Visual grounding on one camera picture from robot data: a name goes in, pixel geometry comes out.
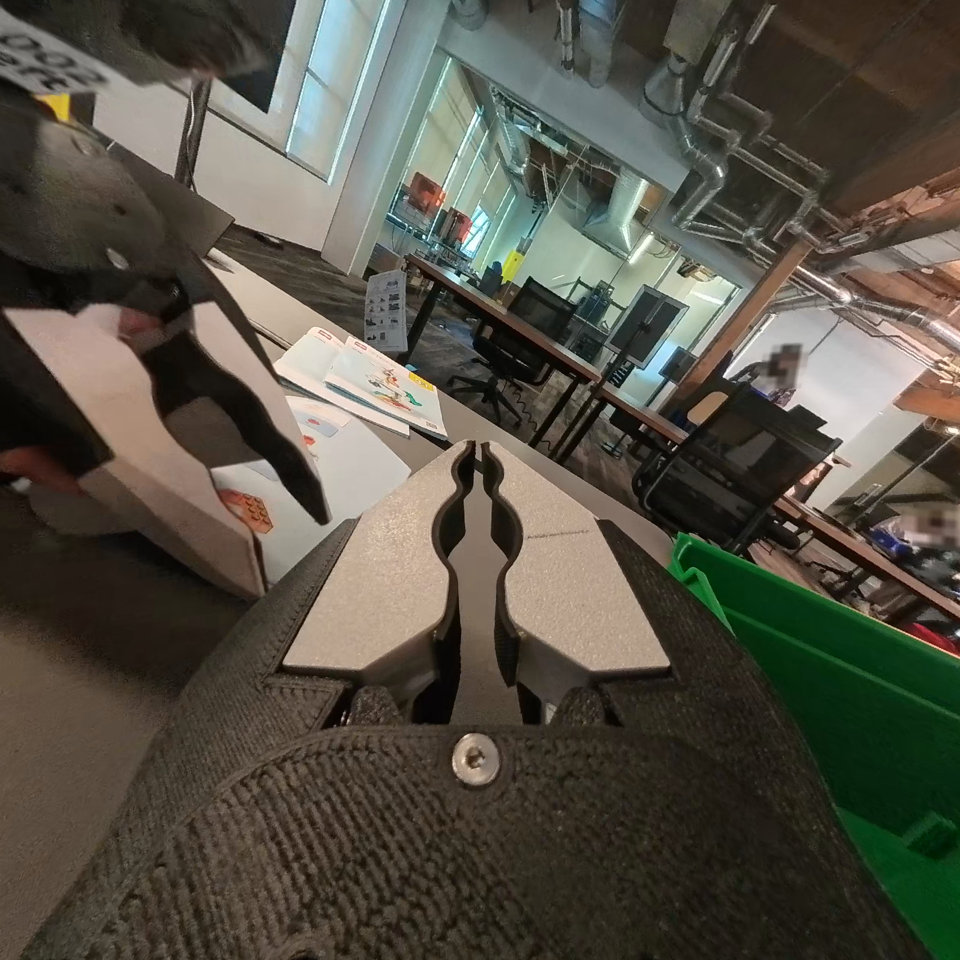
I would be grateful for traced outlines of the person's left hand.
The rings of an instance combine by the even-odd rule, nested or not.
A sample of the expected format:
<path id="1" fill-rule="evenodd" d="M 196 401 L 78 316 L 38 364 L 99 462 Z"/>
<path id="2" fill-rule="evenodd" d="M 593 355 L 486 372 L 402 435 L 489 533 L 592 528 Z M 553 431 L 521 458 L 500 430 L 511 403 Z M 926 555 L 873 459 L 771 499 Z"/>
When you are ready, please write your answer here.
<path id="1" fill-rule="evenodd" d="M 61 494 L 78 496 L 83 493 L 71 472 L 53 459 L 45 449 L 37 446 L 3 450 L 1 475 L 3 480 L 24 479 Z"/>

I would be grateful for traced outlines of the white cover instruction booklet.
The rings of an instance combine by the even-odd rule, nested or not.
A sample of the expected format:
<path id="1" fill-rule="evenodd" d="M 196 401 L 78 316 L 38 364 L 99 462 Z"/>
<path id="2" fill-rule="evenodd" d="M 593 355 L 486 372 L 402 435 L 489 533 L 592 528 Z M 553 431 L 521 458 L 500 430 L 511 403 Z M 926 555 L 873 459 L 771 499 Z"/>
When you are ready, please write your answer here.
<path id="1" fill-rule="evenodd" d="M 345 343 L 329 330 L 315 326 L 294 342 L 273 363 L 273 368 L 282 383 L 311 400 L 335 406 L 344 414 L 379 426 L 397 436 L 409 438 L 411 429 L 407 423 L 327 386 L 327 374 L 331 372 L 333 363 L 339 358 L 344 346 Z"/>

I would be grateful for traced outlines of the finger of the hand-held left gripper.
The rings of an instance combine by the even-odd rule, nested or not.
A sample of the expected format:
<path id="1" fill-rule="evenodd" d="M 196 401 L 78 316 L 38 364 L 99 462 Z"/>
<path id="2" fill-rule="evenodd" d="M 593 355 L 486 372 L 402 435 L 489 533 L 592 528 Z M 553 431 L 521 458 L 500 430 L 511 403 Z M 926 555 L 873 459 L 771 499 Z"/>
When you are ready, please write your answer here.
<path id="1" fill-rule="evenodd" d="M 205 467 L 267 462 L 319 524 L 331 521 L 301 427 L 251 322 L 214 270 L 181 255 L 159 327 L 141 334 L 165 426 Z"/>
<path id="2" fill-rule="evenodd" d="M 150 375 L 121 338 L 121 315 L 96 305 L 76 315 L 10 309 L 6 318 L 105 442 L 105 463 L 78 479 L 83 491 L 211 584 L 262 597 L 253 535 L 167 430 Z"/>

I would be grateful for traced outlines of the green plastic bin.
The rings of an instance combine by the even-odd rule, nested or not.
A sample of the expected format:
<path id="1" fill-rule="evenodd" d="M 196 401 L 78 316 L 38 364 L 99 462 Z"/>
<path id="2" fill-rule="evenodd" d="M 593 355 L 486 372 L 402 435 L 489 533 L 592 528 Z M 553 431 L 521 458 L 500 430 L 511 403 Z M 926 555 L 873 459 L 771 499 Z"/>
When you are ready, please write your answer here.
<path id="1" fill-rule="evenodd" d="M 894 905 L 957 959 L 958 657 L 689 534 L 668 571 L 765 671 Z"/>

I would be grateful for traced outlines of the silver ventilation ducts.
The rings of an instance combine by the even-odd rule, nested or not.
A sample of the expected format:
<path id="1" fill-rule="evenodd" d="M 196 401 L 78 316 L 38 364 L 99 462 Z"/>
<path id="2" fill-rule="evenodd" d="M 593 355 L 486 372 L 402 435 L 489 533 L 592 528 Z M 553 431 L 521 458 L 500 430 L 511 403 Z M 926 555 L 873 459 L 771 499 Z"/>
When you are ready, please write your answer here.
<path id="1" fill-rule="evenodd" d="M 958 354 L 958 301 L 851 274 L 958 260 L 958 2 L 675 2 L 639 105 L 689 174 L 678 230 L 770 266 L 787 306 L 866 315 Z"/>

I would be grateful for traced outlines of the pale blue instruction booklet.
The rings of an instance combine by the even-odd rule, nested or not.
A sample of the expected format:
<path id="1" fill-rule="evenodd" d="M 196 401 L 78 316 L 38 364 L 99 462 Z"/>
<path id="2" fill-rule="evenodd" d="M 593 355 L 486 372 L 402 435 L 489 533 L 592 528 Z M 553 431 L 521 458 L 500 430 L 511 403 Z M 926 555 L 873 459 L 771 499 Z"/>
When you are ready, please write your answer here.
<path id="1" fill-rule="evenodd" d="M 360 418 L 322 400 L 287 402 L 318 470 L 330 522 L 312 519 L 269 462 L 217 466 L 211 475 L 222 502 L 252 532 L 269 587 L 346 520 L 408 479 L 411 469 Z"/>

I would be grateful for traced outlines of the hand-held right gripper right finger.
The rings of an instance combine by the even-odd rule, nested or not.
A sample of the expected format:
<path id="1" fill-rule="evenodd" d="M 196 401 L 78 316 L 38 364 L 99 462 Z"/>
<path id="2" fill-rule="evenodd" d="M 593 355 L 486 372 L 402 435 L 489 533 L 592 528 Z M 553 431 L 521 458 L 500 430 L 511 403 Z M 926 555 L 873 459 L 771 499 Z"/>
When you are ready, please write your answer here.
<path id="1" fill-rule="evenodd" d="M 497 442 L 482 443 L 498 574 L 494 647 L 502 678 L 542 704 L 611 681 L 660 679 L 671 664 L 603 525 Z"/>

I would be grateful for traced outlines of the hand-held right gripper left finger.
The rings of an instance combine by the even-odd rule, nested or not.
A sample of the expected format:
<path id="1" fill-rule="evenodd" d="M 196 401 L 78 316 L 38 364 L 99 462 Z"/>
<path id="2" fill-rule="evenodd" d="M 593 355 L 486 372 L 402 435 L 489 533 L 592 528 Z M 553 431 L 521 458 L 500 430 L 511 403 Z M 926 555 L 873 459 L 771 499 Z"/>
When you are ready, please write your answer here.
<path id="1" fill-rule="evenodd" d="M 476 443 L 461 440 L 365 511 L 282 661 L 294 674 L 452 706 L 461 671 L 457 573 Z"/>

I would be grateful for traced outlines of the long wooden table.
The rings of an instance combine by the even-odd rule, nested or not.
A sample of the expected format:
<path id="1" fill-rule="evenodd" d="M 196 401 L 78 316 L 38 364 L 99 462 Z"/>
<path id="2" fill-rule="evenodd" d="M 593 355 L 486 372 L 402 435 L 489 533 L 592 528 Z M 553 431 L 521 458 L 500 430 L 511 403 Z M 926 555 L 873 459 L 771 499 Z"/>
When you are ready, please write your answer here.
<path id="1" fill-rule="evenodd" d="M 472 307 L 474 314 L 488 326 L 497 330 L 509 330 L 510 334 L 526 347 L 548 358 L 550 366 L 567 377 L 567 387 L 560 399 L 529 440 L 531 448 L 537 448 L 546 438 L 558 416 L 573 399 L 578 387 L 583 385 L 588 385 L 590 389 L 581 408 L 574 414 L 564 433 L 552 444 L 548 455 L 552 461 L 560 465 L 564 464 L 608 406 L 613 406 L 624 413 L 633 423 L 652 430 L 655 435 L 673 447 L 687 438 L 688 433 L 685 430 L 672 424 L 656 411 L 633 402 L 623 391 L 614 387 L 609 381 L 609 373 L 606 370 L 598 370 L 564 345 L 551 340 L 546 333 L 535 329 L 529 322 L 516 316 L 485 294 L 481 294 L 470 284 L 462 282 L 453 271 L 414 253 L 405 254 L 404 261 L 407 268 L 420 272 L 430 286 L 414 320 L 409 325 L 407 350 L 398 355 L 398 361 L 401 364 L 411 363 L 416 346 L 431 319 L 440 294 L 448 292 L 460 305 Z"/>
<path id="2" fill-rule="evenodd" d="M 784 495 L 778 498 L 773 507 L 783 519 L 792 522 L 811 535 L 811 540 L 827 547 L 832 552 L 852 563 L 850 570 L 842 570 L 839 579 L 826 587 L 830 597 L 845 602 L 871 577 L 884 582 L 896 583 L 911 601 L 895 622 L 916 616 L 918 612 L 930 608 L 937 610 L 948 620 L 959 621 L 959 606 L 940 585 L 932 585 L 919 575 L 909 572 L 900 562 L 894 561 L 866 539 L 852 534 L 844 527 L 834 523 L 818 510 L 813 510 L 795 498 Z"/>

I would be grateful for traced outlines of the printed instruction sheet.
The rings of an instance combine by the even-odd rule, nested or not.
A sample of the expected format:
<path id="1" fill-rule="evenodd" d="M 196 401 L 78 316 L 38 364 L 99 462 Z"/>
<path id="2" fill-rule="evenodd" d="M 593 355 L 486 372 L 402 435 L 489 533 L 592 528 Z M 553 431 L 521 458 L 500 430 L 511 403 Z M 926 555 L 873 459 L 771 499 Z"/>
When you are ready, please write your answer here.
<path id="1" fill-rule="evenodd" d="M 406 272 L 374 274 L 366 282 L 364 342 L 381 354 L 407 351 Z"/>

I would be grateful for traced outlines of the grey framed screen on stand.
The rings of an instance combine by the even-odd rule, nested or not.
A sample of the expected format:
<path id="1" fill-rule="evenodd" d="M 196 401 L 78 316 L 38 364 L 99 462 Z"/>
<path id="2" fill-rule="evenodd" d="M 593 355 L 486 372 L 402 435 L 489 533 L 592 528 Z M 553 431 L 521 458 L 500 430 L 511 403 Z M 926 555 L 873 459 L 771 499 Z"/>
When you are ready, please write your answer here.
<path id="1" fill-rule="evenodd" d="M 607 335 L 604 347 L 643 369 L 688 310 L 686 303 L 645 284 Z"/>

